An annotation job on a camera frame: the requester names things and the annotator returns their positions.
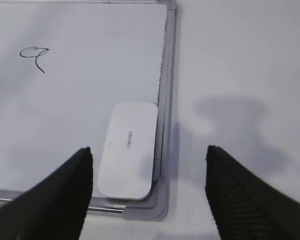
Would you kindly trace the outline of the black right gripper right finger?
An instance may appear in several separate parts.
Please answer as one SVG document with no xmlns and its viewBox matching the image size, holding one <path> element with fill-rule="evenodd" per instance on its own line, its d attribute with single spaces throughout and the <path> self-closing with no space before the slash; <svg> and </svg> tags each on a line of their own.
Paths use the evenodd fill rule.
<svg viewBox="0 0 300 240">
<path fill-rule="evenodd" d="M 300 240 L 300 203 L 219 146 L 207 148 L 205 193 L 223 240 Z"/>
</svg>

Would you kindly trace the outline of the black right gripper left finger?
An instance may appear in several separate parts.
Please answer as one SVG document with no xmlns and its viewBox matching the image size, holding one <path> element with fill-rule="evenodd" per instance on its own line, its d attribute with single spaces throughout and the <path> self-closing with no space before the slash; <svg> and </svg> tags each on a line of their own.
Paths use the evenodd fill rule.
<svg viewBox="0 0 300 240">
<path fill-rule="evenodd" d="M 79 149 L 42 182 L 0 207 L 0 240 L 77 240 L 93 191 L 93 157 Z"/>
</svg>

